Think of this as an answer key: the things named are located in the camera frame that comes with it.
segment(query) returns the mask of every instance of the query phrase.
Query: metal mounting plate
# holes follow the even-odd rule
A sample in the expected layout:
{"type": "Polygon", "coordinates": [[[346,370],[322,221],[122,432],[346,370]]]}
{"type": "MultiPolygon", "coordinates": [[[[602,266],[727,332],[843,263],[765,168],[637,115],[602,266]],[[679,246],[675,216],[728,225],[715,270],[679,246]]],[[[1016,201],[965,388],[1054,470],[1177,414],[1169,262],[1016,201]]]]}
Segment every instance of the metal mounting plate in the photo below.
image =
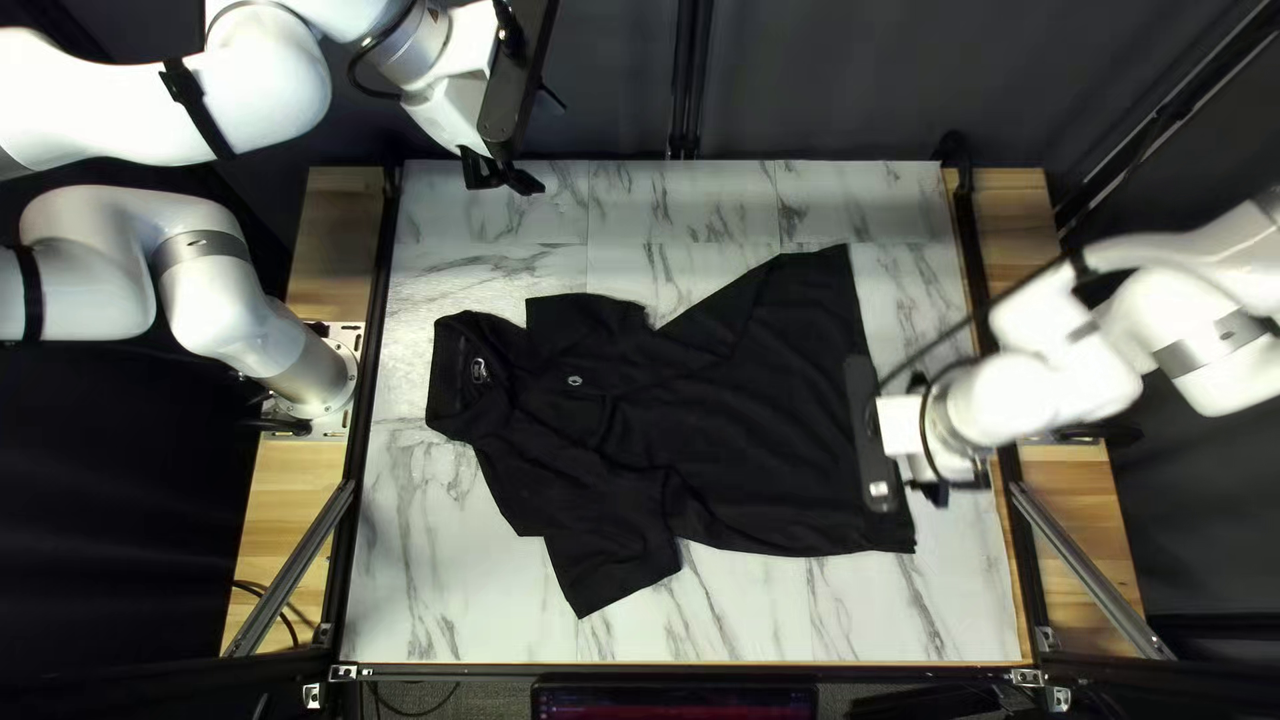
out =
{"type": "MultiPolygon", "coordinates": [[[[308,325],[316,323],[316,320],[303,322],[308,325]]],[[[355,382],[356,366],[352,364],[352,359],[355,363],[358,363],[360,355],[365,348],[365,323],[320,322],[328,327],[329,336],[325,341],[348,359],[351,380],[355,382]]],[[[262,439],[280,442],[347,442],[347,434],[351,432],[351,409],[355,397],[355,393],[352,393],[351,400],[333,413],[311,420],[311,434],[308,436],[298,437],[287,432],[265,432],[262,433],[262,439]]],[[[284,401],[276,397],[271,397],[262,404],[262,418],[294,419],[293,415],[289,415],[284,410],[284,401]]]]}

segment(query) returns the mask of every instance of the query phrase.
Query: shirt sleeve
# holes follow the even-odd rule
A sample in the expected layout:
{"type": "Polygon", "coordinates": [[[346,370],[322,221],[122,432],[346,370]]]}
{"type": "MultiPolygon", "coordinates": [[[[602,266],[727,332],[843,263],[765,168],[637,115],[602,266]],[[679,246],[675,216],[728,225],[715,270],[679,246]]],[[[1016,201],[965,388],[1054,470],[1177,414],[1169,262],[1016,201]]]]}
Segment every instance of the shirt sleeve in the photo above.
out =
{"type": "Polygon", "coordinates": [[[663,515],[667,470],[609,462],[518,410],[475,448],[498,510],[517,534],[545,539],[579,618],[680,570],[663,515]]]}

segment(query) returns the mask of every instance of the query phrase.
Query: metal pole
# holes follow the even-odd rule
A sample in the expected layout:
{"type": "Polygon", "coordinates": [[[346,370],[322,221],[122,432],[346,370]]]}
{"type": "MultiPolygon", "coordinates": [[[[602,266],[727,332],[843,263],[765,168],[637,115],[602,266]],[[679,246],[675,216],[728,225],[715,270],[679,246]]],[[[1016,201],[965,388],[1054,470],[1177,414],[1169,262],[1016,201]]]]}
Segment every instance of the metal pole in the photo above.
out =
{"type": "Polygon", "coordinates": [[[1053,519],[1053,515],[1041,505],[1036,496],[1021,483],[1009,483],[1006,486],[1009,497],[1014,506],[1027,518],[1027,520],[1048,541],[1059,557],[1066,562],[1071,573],[1084,584],[1093,602],[1102,609],[1102,614],[1120,634],[1125,637],[1138,652],[1149,660],[1178,660],[1172,652],[1165,647],[1164,641],[1156,635],[1147,621],[1129,605],[1120,594],[1111,580],[1098,570],[1098,566],[1089,560],[1089,556],[1075,544],[1066,529],[1053,519]]]}
{"type": "Polygon", "coordinates": [[[343,511],[351,505],[355,488],[356,482],[346,479],[333,491],[333,495],[325,501],[324,507],[320,509],[320,514],[311,521],[311,527],[302,534],[302,539],[298,541],[297,547],[293,548],[284,565],[280,566],[280,571],[275,574],[271,585],[259,598],[257,605],[250,611],[248,619],[244,620],[239,632],[236,633],[230,644],[227,646],[223,657],[243,657],[257,652],[257,647],[262,644],[262,639],[266,638],[266,633],[271,629],[271,624],[275,623],[275,618],[280,614],[284,603],[288,602],[293,588],[298,587],[302,575],[306,574],[307,568],[311,566],[311,561],[315,560],[315,556],[324,546],[325,538],[329,537],[338,520],[342,519],[343,511]]]}

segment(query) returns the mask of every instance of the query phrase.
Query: metal bracket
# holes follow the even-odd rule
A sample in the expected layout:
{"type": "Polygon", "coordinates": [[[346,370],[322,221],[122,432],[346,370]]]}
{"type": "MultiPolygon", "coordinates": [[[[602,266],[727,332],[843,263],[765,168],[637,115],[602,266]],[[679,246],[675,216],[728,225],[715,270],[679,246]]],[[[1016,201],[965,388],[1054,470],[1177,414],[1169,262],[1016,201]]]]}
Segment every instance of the metal bracket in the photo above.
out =
{"type": "Polygon", "coordinates": [[[1044,687],[1044,674],[1034,667],[1014,667],[1009,671],[1009,679],[1024,688],[1044,687]]]}
{"type": "Polygon", "coordinates": [[[1068,688],[1044,688],[1044,700],[1050,712],[1066,712],[1071,708],[1071,691],[1068,688]]]}
{"type": "Polygon", "coordinates": [[[1036,647],[1041,652],[1057,652],[1062,650],[1062,643],[1057,641],[1057,633],[1048,625],[1036,625],[1036,647]]]}
{"type": "Polygon", "coordinates": [[[315,633],[311,634],[311,644],[329,647],[329,638],[333,637],[333,623],[320,623],[315,633]]]}
{"type": "MultiPolygon", "coordinates": [[[[321,328],[325,342],[333,346],[347,360],[347,370],[351,373],[348,382],[356,382],[356,369],[360,366],[360,355],[365,347],[365,323],[362,320],[351,323],[306,320],[306,323],[312,329],[321,328]]],[[[262,433],[262,439],[282,442],[347,442],[353,404],[355,395],[342,407],[311,420],[310,434],[298,437],[291,432],[265,432],[262,433]]],[[[294,420],[294,416],[289,414],[287,401],[274,396],[262,402],[262,418],[269,420],[294,420]]]]}
{"type": "Polygon", "coordinates": [[[307,710],[320,710],[324,705],[320,696],[320,683],[302,685],[302,706],[307,710]]]}
{"type": "Polygon", "coordinates": [[[330,683],[347,683],[356,679],[356,666],[355,665],[330,665],[329,666],[329,682],[330,683]]]}

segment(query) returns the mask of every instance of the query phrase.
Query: black strap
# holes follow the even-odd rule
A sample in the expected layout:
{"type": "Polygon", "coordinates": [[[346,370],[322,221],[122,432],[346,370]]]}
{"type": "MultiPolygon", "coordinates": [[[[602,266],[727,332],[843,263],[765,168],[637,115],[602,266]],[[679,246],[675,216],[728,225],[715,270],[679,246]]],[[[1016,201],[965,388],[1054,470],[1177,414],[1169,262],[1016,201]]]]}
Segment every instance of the black strap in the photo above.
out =
{"type": "Polygon", "coordinates": [[[232,150],[230,143],[223,137],[223,131],[218,129],[218,123],[214,122],[214,117],[209,114],[209,108],[205,106],[205,88],[200,87],[200,81],[183,64],[182,58],[165,60],[164,69],[160,70],[160,79],[169,90],[169,96],[173,97],[173,101],[186,108],[191,122],[200,131],[200,137],[205,138],[214,155],[219,160],[230,160],[234,158],[236,151],[232,150]]]}
{"type": "Polygon", "coordinates": [[[22,327],[22,341],[36,342],[45,334],[45,293],[40,284],[40,265],[26,245],[13,249],[18,260],[18,274],[22,275],[22,304],[27,310],[27,320],[22,327]]]}

